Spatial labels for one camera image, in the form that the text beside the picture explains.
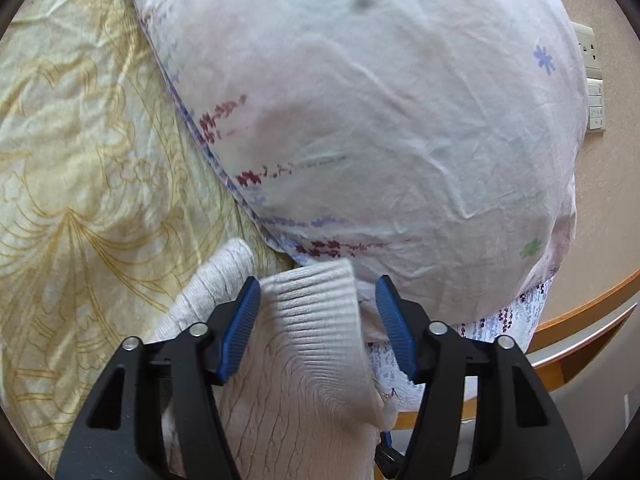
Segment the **wooden headboard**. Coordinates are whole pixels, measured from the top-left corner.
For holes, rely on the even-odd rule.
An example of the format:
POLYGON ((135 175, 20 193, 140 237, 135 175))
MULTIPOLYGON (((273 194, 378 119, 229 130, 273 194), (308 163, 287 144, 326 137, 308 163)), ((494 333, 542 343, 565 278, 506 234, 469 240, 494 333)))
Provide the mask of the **wooden headboard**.
POLYGON ((567 385, 604 348, 639 307, 639 273, 582 306, 538 326, 529 361, 550 390, 567 385))

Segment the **yellow orange patterned bedsheet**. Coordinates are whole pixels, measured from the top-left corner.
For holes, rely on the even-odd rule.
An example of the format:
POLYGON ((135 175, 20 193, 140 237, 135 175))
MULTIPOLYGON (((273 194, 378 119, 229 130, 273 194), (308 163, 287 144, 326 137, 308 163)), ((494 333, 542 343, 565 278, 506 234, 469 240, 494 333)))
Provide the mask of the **yellow orange patterned bedsheet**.
POLYGON ((55 471, 117 345, 227 240, 288 267, 174 107, 131 0, 25 0, 1 39, 1 405, 55 471))

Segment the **pink floral left pillow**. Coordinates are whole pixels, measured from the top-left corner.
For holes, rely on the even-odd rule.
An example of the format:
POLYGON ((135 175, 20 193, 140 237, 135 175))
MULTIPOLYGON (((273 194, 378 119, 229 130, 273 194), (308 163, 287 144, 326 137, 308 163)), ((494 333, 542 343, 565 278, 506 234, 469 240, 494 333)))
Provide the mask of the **pink floral left pillow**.
POLYGON ((374 301, 533 339, 572 244, 587 130, 562 0, 134 0, 186 128, 264 240, 347 259, 384 396, 422 390, 374 301))

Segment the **white wall switch panel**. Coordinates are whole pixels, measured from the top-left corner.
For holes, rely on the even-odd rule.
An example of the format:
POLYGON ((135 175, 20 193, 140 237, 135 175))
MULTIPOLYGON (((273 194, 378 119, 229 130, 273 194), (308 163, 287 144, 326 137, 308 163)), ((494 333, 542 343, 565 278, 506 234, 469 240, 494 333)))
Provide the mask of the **white wall switch panel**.
POLYGON ((577 43, 584 61, 588 90, 588 132, 605 132, 605 102, 602 64, 596 35, 587 25, 573 22, 577 43))

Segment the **beige cable knit sweater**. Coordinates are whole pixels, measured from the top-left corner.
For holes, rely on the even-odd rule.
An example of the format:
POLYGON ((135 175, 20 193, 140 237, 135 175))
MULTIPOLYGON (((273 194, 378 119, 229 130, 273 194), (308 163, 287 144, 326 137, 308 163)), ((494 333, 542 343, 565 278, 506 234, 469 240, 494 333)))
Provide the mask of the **beige cable knit sweater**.
POLYGON ((370 479, 396 403, 375 387, 352 265, 335 260, 259 282, 239 371, 214 391, 244 479, 370 479))

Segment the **white bedside cabinet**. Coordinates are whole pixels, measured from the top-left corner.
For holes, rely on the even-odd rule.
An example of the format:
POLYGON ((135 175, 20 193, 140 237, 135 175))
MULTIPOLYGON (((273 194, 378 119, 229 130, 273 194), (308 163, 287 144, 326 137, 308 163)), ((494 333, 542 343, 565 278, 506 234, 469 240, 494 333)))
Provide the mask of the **white bedside cabinet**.
POLYGON ((518 428, 491 479, 639 477, 639 307, 567 385, 551 391, 548 425, 518 428))

